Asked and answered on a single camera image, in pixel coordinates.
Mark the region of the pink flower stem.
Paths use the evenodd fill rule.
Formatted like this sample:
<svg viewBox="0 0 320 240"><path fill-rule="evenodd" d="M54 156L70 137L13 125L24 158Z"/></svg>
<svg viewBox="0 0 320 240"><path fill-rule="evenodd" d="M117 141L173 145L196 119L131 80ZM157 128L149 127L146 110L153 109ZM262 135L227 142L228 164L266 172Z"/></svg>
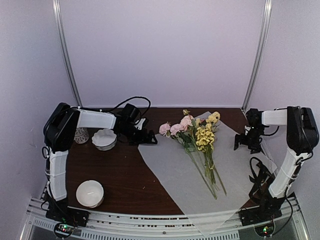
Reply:
<svg viewBox="0 0 320 240"><path fill-rule="evenodd" d="M192 162L195 163L196 159L193 156L193 153L196 151L196 147L193 143L189 126L189 124L182 123L170 125L170 123L167 122L159 127L159 134L178 142L184 148L185 153L190 157Z"/></svg>

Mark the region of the pink rose stem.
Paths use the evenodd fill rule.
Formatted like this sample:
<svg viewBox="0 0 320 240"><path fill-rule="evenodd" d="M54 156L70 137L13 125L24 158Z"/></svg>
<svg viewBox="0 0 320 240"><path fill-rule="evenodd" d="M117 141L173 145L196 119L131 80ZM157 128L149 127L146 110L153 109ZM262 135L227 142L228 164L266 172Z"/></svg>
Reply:
<svg viewBox="0 0 320 240"><path fill-rule="evenodd" d="M221 115L215 111L205 118L194 118L187 109L183 110L183 115L180 123L170 126L165 134L182 145L216 200L219 187L215 176L217 169L213 152Z"/></svg>

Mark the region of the small yellow flower sprig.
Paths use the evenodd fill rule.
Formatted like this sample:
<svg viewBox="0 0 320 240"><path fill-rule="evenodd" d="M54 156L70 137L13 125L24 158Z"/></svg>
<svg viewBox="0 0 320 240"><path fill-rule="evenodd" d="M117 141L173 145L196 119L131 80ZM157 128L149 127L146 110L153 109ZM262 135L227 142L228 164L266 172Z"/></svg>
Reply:
<svg viewBox="0 0 320 240"><path fill-rule="evenodd" d="M211 186L215 188L217 184L214 174L215 164L213 160L215 135L209 128L201 126L196 129L195 137L196 148L204 157L205 176L209 179Z"/></svg>

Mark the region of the translucent white wrapping paper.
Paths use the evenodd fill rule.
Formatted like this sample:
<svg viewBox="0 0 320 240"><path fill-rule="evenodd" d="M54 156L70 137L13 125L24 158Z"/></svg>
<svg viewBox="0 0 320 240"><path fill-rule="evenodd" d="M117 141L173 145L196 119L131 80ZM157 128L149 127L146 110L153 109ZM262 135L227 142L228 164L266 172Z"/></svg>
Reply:
<svg viewBox="0 0 320 240"><path fill-rule="evenodd" d="M252 171L261 161L273 173L277 165L263 153L251 154L246 146L234 150L236 132L219 121L213 143L216 195L208 188L204 157L169 137L156 135L155 145L141 144L138 150L169 196L197 230L207 237L220 228L250 199Z"/></svg>

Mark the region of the yellow blossom stem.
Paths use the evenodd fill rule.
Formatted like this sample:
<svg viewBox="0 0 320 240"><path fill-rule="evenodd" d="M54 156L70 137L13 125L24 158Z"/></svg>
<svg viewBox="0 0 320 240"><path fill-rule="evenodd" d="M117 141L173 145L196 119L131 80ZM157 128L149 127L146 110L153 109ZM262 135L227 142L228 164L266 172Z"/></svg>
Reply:
<svg viewBox="0 0 320 240"><path fill-rule="evenodd" d="M221 117L220 113L216 111L216 112L210 114L206 119L203 119L203 120L200 119L198 122L198 127L202 127L202 126L207 127L208 129L212 130L212 132L214 133L213 151L214 151L214 143L216 141L216 132L217 132L217 127L219 126L218 122L220 120L220 117ZM224 183L220 177L220 174L218 173L218 169L216 167L215 162L214 162L214 176L216 179L216 187L212 187L209 179L206 176L205 176L205 178L206 178L206 182L208 184L209 190L210 190L213 198L216 200L218 198L218 196L217 196L218 191L220 191L222 189L222 191L225 195L227 195L227 191L226 191Z"/></svg>

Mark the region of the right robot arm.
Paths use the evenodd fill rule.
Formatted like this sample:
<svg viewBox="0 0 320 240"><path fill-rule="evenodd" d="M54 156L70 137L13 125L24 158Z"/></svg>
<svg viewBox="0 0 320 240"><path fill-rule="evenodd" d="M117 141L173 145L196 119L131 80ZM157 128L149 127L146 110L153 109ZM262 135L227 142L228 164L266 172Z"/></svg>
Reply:
<svg viewBox="0 0 320 240"><path fill-rule="evenodd" d="M251 154L260 153L265 128L286 126L285 159L268 190L258 200L256 216L259 220L266 221L281 208L303 163L313 157L313 149L318 145L320 136L309 107L288 106L266 111L251 108L245 115L248 125L244 133L235 135L235 150L240 145L245 145Z"/></svg>

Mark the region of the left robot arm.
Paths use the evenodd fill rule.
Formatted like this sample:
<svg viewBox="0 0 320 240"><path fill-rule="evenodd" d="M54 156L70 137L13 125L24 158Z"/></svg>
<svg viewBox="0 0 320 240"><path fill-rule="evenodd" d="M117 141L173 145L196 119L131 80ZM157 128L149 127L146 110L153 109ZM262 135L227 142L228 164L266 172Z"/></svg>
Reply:
<svg viewBox="0 0 320 240"><path fill-rule="evenodd" d="M125 136L131 145L155 145L158 141L154 131L146 129L147 123L139 109L129 103L120 112L59 103L43 128L45 146L42 155L46 160L49 211L61 222L72 218L68 207L66 167L78 129L111 130Z"/></svg>

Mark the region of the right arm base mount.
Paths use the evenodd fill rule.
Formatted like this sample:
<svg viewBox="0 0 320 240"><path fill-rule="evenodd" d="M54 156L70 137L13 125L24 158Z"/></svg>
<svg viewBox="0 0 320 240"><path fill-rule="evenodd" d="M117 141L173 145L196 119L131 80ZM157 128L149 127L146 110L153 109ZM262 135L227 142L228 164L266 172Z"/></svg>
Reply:
<svg viewBox="0 0 320 240"><path fill-rule="evenodd" d="M262 213L259 207L250 209L242 209L239 211L239 218L243 226L255 225L266 221L271 221L274 218L282 216L282 211L277 210L274 213Z"/></svg>

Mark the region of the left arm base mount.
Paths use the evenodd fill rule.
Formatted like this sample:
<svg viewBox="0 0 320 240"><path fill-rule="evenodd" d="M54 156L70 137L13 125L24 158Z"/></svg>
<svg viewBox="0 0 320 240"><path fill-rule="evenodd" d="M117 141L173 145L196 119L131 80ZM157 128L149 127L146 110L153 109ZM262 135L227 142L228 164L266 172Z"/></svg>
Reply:
<svg viewBox="0 0 320 240"><path fill-rule="evenodd" d="M85 210L68 208L68 212L62 213L59 210L49 209L45 217L56 222L66 223L74 227L86 227L90 213Z"/></svg>

